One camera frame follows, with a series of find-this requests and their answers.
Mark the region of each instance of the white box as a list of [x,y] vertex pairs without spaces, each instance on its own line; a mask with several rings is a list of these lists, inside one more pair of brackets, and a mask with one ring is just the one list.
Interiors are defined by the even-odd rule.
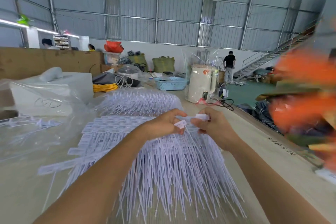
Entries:
[[93,85],[91,73],[63,72],[63,78],[51,82],[42,82],[39,76],[33,76],[12,82],[10,88],[17,111],[32,116],[68,116],[72,113],[71,105],[65,102],[50,100],[49,96],[40,96],[37,92],[50,91],[61,96],[73,96],[87,104],[93,98]]

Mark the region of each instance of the white wall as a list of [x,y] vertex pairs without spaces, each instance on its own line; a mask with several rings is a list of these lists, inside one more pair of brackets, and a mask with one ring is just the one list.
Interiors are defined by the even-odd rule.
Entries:
[[[102,49],[104,50],[104,44],[106,43],[105,40],[98,40],[98,39],[90,39],[90,43],[94,45],[95,49]],[[124,51],[122,52],[121,56],[127,56],[128,51],[141,51],[145,53],[146,61],[150,69],[153,69],[153,62],[152,58],[158,58],[161,56],[170,56],[174,57],[175,59],[175,70],[176,71],[184,71],[184,57],[182,51],[191,55],[191,53],[195,53],[196,51],[202,48],[197,47],[185,47],[185,46],[178,46],[178,45],[168,45],[168,44],[146,44],[146,43],[135,43],[129,41],[122,41],[121,45],[124,47]],[[233,54],[236,57],[236,65],[235,69],[233,70],[238,71],[242,67],[243,60],[252,56],[256,52],[250,51],[239,51],[239,50],[228,50],[228,49],[219,49],[218,57],[225,57],[229,54],[229,51],[233,51]],[[271,66],[273,65],[272,61],[268,62],[264,66]]]

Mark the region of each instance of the person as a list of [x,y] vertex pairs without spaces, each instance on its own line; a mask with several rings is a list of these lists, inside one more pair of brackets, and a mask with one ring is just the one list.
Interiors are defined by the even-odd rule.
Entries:
[[53,42],[51,39],[44,38],[42,39],[42,44],[44,45],[45,48],[49,50],[59,50],[60,48],[53,46]]
[[224,58],[224,69],[225,69],[225,76],[224,81],[229,83],[233,83],[233,69],[235,68],[236,64],[236,57],[233,55],[233,51],[229,51],[229,55]]
[[[206,107],[199,113],[210,116],[209,122],[193,118],[199,133],[208,134],[238,162],[269,222],[293,224],[329,223],[291,185],[274,171],[233,130],[222,112]],[[33,224],[105,223],[131,168],[146,141],[184,129],[174,126],[185,117],[173,109],[147,121],[132,132],[88,171],[81,175]]]
[[90,52],[95,52],[96,51],[95,47],[92,44],[88,44],[87,47],[89,48]]

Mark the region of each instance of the green sack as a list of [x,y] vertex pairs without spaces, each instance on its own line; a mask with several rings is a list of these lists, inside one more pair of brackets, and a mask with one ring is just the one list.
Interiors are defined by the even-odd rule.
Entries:
[[166,58],[162,56],[161,58],[153,58],[154,72],[155,73],[163,73],[163,72],[174,72],[174,57],[170,58],[169,56]]
[[133,64],[146,64],[145,72],[148,72],[148,65],[144,53],[141,53],[140,55],[128,56],[128,58],[132,61]]

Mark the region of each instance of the plastic basket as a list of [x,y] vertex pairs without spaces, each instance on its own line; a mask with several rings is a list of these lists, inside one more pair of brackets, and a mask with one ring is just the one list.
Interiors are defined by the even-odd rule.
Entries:
[[184,90],[186,84],[185,79],[180,77],[155,78],[155,82],[159,90]]

